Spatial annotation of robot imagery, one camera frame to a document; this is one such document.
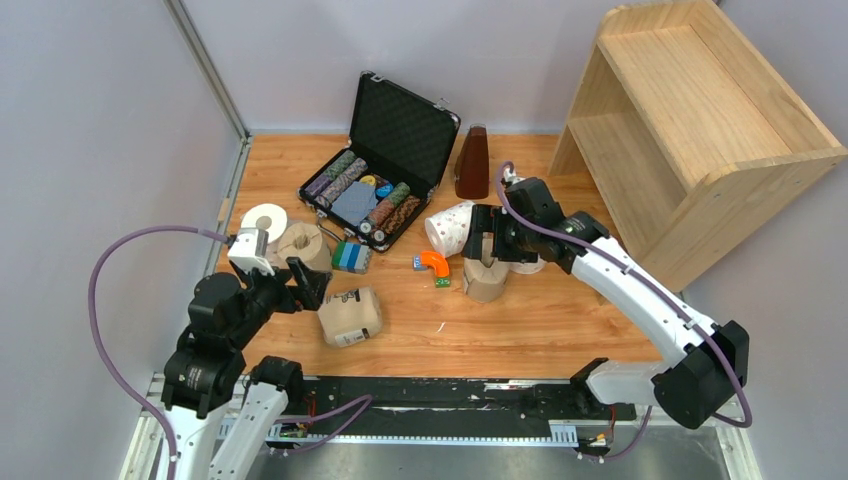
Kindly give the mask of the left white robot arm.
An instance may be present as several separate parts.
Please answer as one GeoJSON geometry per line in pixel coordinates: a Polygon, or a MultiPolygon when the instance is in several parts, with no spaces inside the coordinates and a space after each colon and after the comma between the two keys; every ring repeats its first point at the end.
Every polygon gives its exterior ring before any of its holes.
{"type": "Polygon", "coordinates": [[[226,438],[220,426],[246,367],[244,349],[276,313],[316,311],[332,279],[290,257],[268,272],[235,267],[204,277],[188,306],[189,324],[164,368],[161,400],[172,434],[169,479],[243,479],[282,413],[306,400],[300,363],[266,356],[247,378],[226,438]]]}

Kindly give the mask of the brown roll front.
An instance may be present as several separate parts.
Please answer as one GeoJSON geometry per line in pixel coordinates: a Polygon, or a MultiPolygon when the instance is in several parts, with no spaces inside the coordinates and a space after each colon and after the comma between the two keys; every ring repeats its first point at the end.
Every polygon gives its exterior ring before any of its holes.
{"type": "Polygon", "coordinates": [[[317,315],[324,340],[332,347],[352,346],[383,330],[380,302],[370,286],[329,295],[317,315]]]}

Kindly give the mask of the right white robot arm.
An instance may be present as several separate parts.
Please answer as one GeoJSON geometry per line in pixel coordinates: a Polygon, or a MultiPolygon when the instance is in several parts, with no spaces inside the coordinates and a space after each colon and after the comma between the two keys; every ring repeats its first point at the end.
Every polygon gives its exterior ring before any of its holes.
{"type": "Polygon", "coordinates": [[[751,425],[742,392],[750,337],[741,325],[720,325],[686,304],[590,214],[564,214],[543,180],[505,180],[499,195],[499,206],[473,206],[465,258],[555,264],[613,304],[661,354],[654,363],[591,362],[573,378],[577,413],[592,418],[619,403],[658,406],[677,424],[697,429],[720,419],[720,408],[737,398],[743,417],[735,426],[751,425]]]}

